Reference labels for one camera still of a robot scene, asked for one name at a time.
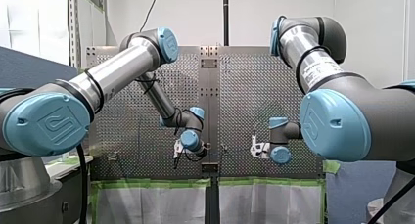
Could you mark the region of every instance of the light blue joint cap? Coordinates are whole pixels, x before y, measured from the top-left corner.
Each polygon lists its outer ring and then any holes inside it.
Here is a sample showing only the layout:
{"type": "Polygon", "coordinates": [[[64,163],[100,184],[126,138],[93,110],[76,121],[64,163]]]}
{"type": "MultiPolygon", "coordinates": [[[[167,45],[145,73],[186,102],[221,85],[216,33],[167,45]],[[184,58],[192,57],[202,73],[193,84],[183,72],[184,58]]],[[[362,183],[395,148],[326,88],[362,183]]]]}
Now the light blue joint cap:
{"type": "Polygon", "coordinates": [[[369,124],[359,107],[339,92],[320,89],[307,94],[300,124],[305,143],[326,159],[352,162],[369,153],[369,124]]]}
{"type": "Polygon", "coordinates": [[[160,127],[165,127],[164,119],[160,116],[159,118],[160,127]]]}
{"type": "Polygon", "coordinates": [[[89,129],[89,113],[76,98],[44,93],[24,99],[9,111],[3,135],[16,152],[44,157],[78,146],[89,129]]]}
{"type": "Polygon", "coordinates": [[[271,151],[270,157],[272,161],[280,165],[287,164],[291,161],[290,150],[282,146],[274,148],[271,151]]]}
{"type": "Polygon", "coordinates": [[[205,111],[198,107],[190,108],[190,112],[197,115],[200,119],[205,119],[205,111]]]}
{"type": "Polygon", "coordinates": [[[269,129],[278,128],[288,124],[286,117],[270,117],[269,118],[269,129]]]}
{"type": "Polygon", "coordinates": [[[191,152],[196,152],[199,150],[199,137],[193,130],[186,130],[180,136],[180,142],[183,148],[190,150],[191,152]]]}
{"type": "Polygon", "coordinates": [[[173,32],[168,28],[159,27],[157,39],[165,61],[168,64],[175,62],[179,56],[179,46],[173,32]]]}
{"type": "Polygon", "coordinates": [[[405,80],[400,85],[410,86],[415,89],[415,80],[405,80]]]}
{"type": "Polygon", "coordinates": [[[10,90],[13,90],[13,88],[0,88],[0,94],[10,91],[10,90]]]}
{"type": "Polygon", "coordinates": [[[269,52],[273,56],[278,56],[277,42],[278,42],[278,19],[274,21],[271,27],[271,41],[269,45],[269,52]]]}

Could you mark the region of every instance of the cable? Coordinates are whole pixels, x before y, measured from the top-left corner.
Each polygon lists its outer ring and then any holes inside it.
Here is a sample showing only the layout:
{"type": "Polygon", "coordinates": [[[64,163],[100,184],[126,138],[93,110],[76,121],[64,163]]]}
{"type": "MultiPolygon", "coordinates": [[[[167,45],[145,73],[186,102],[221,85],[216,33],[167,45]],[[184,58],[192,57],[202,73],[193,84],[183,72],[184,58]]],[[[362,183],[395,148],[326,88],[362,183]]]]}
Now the cable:
{"type": "Polygon", "coordinates": [[[396,195],[394,195],[385,205],[379,210],[375,216],[370,219],[370,221],[367,224],[376,224],[376,222],[381,218],[382,215],[385,214],[390,207],[396,203],[400,198],[402,198],[409,190],[411,190],[415,186],[415,178],[412,178],[411,181],[409,181],[396,195]]]}
{"type": "Polygon", "coordinates": [[[147,94],[155,85],[155,82],[160,82],[159,79],[156,78],[156,73],[153,74],[153,78],[151,80],[141,80],[141,79],[135,79],[135,81],[139,82],[139,83],[150,83],[150,86],[147,87],[146,90],[144,90],[143,95],[147,94]]]}
{"type": "Polygon", "coordinates": [[[143,28],[146,26],[147,20],[149,19],[149,15],[150,15],[150,13],[152,13],[152,10],[153,10],[153,7],[155,6],[155,4],[156,4],[156,0],[153,0],[152,6],[150,7],[149,12],[147,13],[146,19],[144,20],[144,23],[140,28],[140,32],[142,32],[143,28]]]}
{"type": "Polygon", "coordinates": [[[79,224],[86,224],[86,210],[88,205],[88,172],[86,169],[85,154],[82,145],[76,147],[79,156],[80,173],[82,176],[82,192],[81,192],[81,210],[79,216],[79,224]]]}
{"type": "Polygon", "coordinates": [[[174,159],[173,169],[177,169],[177,166],[179,165],[180,157],[183,154],[183,152],[184,152],[184,149],[182,149],[182,151],[179,153],[179,156],[174,159]]]}
{"type": "Polygon", "coordinates": [[[201,161],[201,160],[203,159],[203,157],[198,157],[198,158],[196,158],[196,159],[190,158],[190,157],[187,155],[186,150],[184,151],[184,155],[186,156],[187,160],[192,161],[192,162],[198,162],[198,161],[201,161]]]}

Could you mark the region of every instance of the white wall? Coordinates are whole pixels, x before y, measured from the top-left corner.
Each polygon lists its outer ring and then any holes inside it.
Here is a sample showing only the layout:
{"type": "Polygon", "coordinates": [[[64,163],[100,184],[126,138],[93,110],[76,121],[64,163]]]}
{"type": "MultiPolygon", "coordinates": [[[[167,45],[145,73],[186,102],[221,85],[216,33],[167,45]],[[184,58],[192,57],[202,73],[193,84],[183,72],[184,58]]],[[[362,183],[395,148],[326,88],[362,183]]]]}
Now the white wall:
{"type": "MultiPolygon", "coordinates": [[[[153,0],[107,0],[109,45],[139,31],[153,0]]],[[[223,40],[222,0],[157,0],[145,29],[167,26],[179,45],[215,45],[223,40]]]]}
{"type": "MultiPolygon", "coordinates": [[[[138,31],[152,0],[107,0],[107,43],[115,45],[138,31]]],[[[268,46],[280,15],[334,15],[334,0],[229,0],[230,45],[268,46]]],[[[222,0],[158,0],[146,29],[168,26],[180,45],[223,44],[222,0]]]]}
{"type": "Polygon", "coordinates": [[[334,15],[334,0],[229,0],[231,46],[269,46],[272,23],[281,15],[334,15]]]}
{"type": "Polygon", "coordinates": [[[336,0],[335,19],[347,35],[343,68],[377,87],[397,84],[405,74],[406,0],[336,0]]]}

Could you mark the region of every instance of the white label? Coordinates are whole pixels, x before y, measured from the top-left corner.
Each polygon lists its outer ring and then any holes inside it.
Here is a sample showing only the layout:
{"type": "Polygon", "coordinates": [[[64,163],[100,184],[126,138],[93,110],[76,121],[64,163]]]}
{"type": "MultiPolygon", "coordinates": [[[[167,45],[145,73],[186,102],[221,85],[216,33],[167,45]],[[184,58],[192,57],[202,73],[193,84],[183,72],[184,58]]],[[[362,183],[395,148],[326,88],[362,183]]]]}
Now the white label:
{"type": "Polygon", "coordinates": [[[344,71],[336,62],[333,61],[332,58],[322,57],[319,61],[306,67],[302,77],[310,89],[323,78],[341,72],[344,71]]]}

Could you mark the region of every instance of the pegboard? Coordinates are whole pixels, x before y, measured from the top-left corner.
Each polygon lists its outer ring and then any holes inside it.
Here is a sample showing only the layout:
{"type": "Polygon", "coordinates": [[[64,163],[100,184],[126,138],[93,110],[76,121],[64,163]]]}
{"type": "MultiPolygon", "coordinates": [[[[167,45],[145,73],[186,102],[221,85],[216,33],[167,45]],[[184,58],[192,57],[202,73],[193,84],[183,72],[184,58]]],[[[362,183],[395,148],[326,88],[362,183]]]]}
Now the pegboard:
{"type": "Polygon", "coordinates": [[[322,161],[303,140],[290,141],[293,159],[283,166],[250,153],[254,131],[258,142],[269,141],[270,117],[299,121],[303,94],[294,72],[266,47],[221,47],[219,60],[220,175],[321,178],[322,161]]]}
{"type": "MultiPolygon", "coordinates": [[[[209,58],[217,59],[218,66],[206,68],[203,63],[207,55],[201,53],[205,48],[180,47],[178,61],[159,68],[157,77],[176,107],[201,106],[208,112],[204,131],[219,148],[219,152],[210,155],[219,159],[220,176],[321,178],[321,159],[301,140],[290,142],[293,160],[284,166],[254,158],[250,153],[254,131],[258,142],[268,141],[269,117],[286,116],[298,121],[302,93],[294,72],[269,56],[266,47],[217,47],[217,55],[214,48],[209,58]],[[204,95],[211,96],[207,104],[201,97],[204,95]]],[[[117,52],[117,47],[89,47],[88,66],[117,52]]],[[[187,159],[180,160],[178,169],[172,168],[177,138],[173,131],[159,127],[159,114],[143,96],[139,84],[131,83],[96,116],[93,138],[97,142],[93,144],[98,147],[90,151],[95,157],[92,179],[201,178],[201,166],[187,159]]]]}
{"type": "MultiPolygon", "coordinates": [[[[198,105],[198,48],[157,70],[165,93],[179,109],[198,105]]],[[[93,67],[115,55],[117,47],[89,47],[87,62],[93,67]]],[[[98,146],[91,150],[93,180],[117,178],[200,178],[197,163],[180,159],[173,169],[174,129],[159,125],[159,114],[137,82],[115,95],[96,116],[98,146]]]]}

